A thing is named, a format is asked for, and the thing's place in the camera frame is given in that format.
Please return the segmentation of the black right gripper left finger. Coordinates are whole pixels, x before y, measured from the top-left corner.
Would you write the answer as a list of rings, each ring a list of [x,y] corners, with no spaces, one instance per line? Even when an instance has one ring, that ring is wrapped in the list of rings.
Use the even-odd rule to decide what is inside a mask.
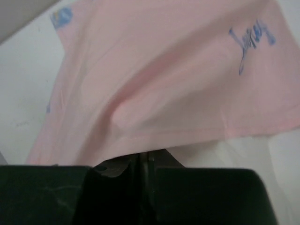
[[[136,225],[135,164],[129,157],[89,166],[0,168],[3,225]]]

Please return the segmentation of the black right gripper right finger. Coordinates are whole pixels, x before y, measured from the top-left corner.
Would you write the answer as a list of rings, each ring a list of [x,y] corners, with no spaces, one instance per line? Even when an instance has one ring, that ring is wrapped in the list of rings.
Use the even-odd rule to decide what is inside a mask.
[[[249,169],[186,168],[166,150],[140,155],[143,225],[276,225]]]

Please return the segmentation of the pink printed pillowcase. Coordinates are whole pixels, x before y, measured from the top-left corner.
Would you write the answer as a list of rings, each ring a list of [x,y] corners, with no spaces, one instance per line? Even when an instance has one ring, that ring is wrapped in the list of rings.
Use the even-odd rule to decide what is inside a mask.
[[[300,49],[274,0],[93,0],[65,48],[30,165],[273,134],[300,124]]]

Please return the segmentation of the white pillow yellow trim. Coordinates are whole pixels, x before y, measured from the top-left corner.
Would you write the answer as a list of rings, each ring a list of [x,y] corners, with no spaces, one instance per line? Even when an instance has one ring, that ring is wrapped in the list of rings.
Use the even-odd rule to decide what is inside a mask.
[[[279,224],[300,223],[300,130],[168,148],[186,167],[247,168],[263,180]]]

